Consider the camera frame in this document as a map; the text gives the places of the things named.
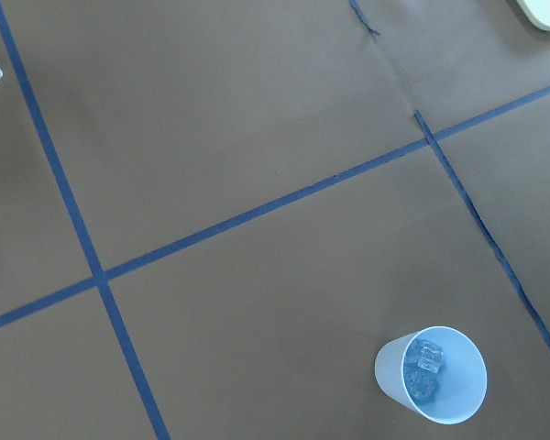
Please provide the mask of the light blue plastic cup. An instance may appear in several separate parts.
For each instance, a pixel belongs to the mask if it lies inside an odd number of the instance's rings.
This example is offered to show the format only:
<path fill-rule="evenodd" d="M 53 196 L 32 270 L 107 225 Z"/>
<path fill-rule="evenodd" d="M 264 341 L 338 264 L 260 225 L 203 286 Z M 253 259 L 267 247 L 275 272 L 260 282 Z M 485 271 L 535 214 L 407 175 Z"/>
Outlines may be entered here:
<path fill-rule="evenodd" d="M 406 354 L 422 340 L 440 347 L 444 354 L 437 371 L 437 390 L 427 401 L 414 398 L 406 385 Z M 466 335 L 447 326 L 427 327 L 387 343 L 376 355 L 373 371 L 387 396 L 437 424 L 460 424 L 471 418 L 488 387 L 479 349 Z"/>

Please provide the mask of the cream serving tray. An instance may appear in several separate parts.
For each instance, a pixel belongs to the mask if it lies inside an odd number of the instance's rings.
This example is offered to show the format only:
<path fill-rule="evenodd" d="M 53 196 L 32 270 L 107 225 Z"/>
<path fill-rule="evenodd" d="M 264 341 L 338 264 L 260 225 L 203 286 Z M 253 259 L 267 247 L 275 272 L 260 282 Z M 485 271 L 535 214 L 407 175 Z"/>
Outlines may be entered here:
<path fill-rule="evenodd" d="M 511 0 L 530 28 L 550 33 L 550 0 Z"/>

